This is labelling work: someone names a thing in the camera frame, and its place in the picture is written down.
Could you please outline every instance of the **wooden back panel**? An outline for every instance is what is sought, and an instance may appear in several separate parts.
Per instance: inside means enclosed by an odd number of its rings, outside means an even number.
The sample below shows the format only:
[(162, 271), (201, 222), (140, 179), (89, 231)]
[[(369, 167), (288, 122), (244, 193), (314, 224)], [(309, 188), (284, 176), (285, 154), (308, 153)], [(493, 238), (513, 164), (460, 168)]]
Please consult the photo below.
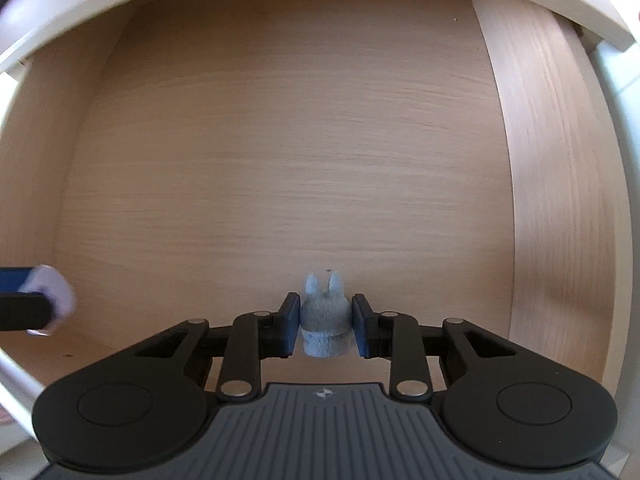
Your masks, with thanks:
[[(511, 173), (470, 0), (159, 0), (103, 72), (63, 194), (71, 328), (121, 348), (275, 310), (308, 272), (507, 335)], [(381, 380), (304, 356), (265, 378)]]

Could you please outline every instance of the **ribbed grip surface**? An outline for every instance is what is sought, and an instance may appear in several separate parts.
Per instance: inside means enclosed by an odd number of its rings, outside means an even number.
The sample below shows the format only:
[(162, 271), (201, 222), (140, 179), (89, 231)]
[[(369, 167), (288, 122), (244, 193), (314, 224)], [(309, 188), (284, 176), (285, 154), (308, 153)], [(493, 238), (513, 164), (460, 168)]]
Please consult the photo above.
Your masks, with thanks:
[[(52, 466), (40, 480), (113, 480)], [(271, 384), (259, 400), (220, 409), (187, 451), (118, 480), (610, 480), (595, 464), (521, 473), (460, 449), (424, 406), (378, 384)]]

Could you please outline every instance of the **wooden side panel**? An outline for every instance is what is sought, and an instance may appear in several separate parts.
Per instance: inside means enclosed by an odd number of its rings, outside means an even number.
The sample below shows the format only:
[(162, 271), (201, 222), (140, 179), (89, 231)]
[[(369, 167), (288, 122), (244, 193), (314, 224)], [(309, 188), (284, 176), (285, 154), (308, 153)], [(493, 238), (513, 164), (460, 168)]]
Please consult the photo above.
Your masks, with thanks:
[(52, 262), (78, 130), (131, 12), (115, 9), (31, 57), (0, 130), (0, 266)]
[[(513, 198), (470, 0), (160, 0), (103, 72), (63, 197), (74, 328), (121, 348), (279, 307), (308, 272), (507, 335)], [(266, 380), (380, 380), (304, 356)]]
[[(605, 378), (614, 391), (618, 377), (607, 370), (607, 353), (613, 317), (628, 324), (631, 231), (604, 99), (588, 88), (586, 66), (572, 47), (575, 32), (549, 10), (525, 0), (472, 1), (498, 86), (513, 176), (510, 337)], [(616, 338), (626, 339), (619, 325)]]

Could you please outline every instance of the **gray plush toy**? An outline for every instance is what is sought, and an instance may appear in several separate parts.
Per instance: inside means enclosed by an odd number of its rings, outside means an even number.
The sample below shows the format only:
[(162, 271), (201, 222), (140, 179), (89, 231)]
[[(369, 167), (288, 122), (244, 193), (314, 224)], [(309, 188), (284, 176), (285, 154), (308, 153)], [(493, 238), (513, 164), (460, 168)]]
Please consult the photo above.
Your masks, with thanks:
[(349, 351), (351, 303), (344, 297), (344, 284), (337, 272), (329, 276), (328, 290), (321, 291), (318, 279), (306, 277), (306, 299), (300, 309), (300, 326), (305, 354), (311, 357), (336, 357)]

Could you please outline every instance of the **black tool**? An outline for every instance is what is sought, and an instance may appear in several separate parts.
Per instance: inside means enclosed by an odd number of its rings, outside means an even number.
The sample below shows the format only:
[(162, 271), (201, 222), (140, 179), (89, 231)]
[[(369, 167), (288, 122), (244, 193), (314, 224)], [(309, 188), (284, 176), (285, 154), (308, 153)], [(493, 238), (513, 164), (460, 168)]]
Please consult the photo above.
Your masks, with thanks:
[[(60, 379), (33, 427), (42, 480), (610, 479), (599, 459), (616, 407), (597, 382), (463, 319), (420, 326), (352, 299), (378, 383), (268, 384), (260, 360), (292, 354), (300, 297), (210, 328), (191, 319)], [(425, 356), (439, 356), (434, 392)], [(204, 391), (223, 356), (215, 392)]]

